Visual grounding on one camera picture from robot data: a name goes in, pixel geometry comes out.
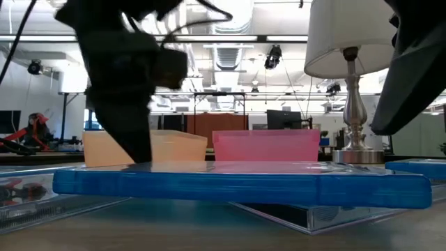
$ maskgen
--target wooden table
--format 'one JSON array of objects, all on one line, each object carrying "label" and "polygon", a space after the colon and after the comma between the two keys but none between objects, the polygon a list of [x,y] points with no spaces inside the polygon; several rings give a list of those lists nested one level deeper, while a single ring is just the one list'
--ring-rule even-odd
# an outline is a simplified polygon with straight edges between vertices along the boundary
[{"label": "wooden table", "polygon": [[308,236],[228,204],[132,199],[0,236],[5,251],[398,250],[446,248],[446,204]]}]

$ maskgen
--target white lampshade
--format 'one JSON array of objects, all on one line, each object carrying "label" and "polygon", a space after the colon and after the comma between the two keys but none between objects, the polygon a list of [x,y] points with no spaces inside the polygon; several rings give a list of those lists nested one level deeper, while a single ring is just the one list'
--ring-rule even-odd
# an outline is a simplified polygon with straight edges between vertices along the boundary
[{"label": "white lampshade", "polygon": [[363,75],[389,66],[392,9],[384,0],[313,0],[305,73],[323,79],[347,77],[342,50],[359,47],[356,73]]}]

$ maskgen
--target lamp stand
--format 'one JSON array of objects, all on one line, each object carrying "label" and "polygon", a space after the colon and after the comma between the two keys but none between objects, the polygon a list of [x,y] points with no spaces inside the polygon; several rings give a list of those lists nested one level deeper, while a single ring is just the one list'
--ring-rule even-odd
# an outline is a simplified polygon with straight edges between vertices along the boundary
[{"label": "lamp stand", "polygon": [[384,163],[384,151],[375,151],[364,143],[366,137],[362,133],[362,125],[367,121],[367,112],[362,102],[359,81],[356,75],[355,60],[358,47],[344,49],[344,58],[347,60],[348,77],[347,101],[344,108],[344,122],[348,125],[348,138],[350,142],[340,151],[333,151],[334,162],[350,164],[380,164]]}]

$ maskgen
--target translucent bin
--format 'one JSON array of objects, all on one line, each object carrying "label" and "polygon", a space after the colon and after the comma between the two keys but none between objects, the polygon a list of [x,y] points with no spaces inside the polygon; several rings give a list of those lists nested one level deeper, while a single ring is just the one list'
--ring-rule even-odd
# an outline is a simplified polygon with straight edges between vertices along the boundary
[{"label": "translucent bin", "polygon": [[[208,139],[175,130],[152,130],[153,162],[204,161]],[[84,132],[87,167],[132,164],[130,156],[105,131]]]},{"label": "translucent bin", "polygon": [[317,161],[319,130],[213,132],[216,161]]}]

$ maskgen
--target blue plastic case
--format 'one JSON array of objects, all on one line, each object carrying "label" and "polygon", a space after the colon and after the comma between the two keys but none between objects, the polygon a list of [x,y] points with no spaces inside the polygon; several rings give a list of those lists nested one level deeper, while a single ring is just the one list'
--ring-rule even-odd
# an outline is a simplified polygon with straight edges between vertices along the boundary
[{"label": "blue plastic case", "polygon": [[427,178],[446,179],[446,160],[400,160],[385,163],[385,168],[394,171],[423,174]]},{"label": "blue plastic case", "polygon": [[239,203],[427,208],[429,180],[417,174],[316,162],[170,162],[63,169],[60,194]]}]

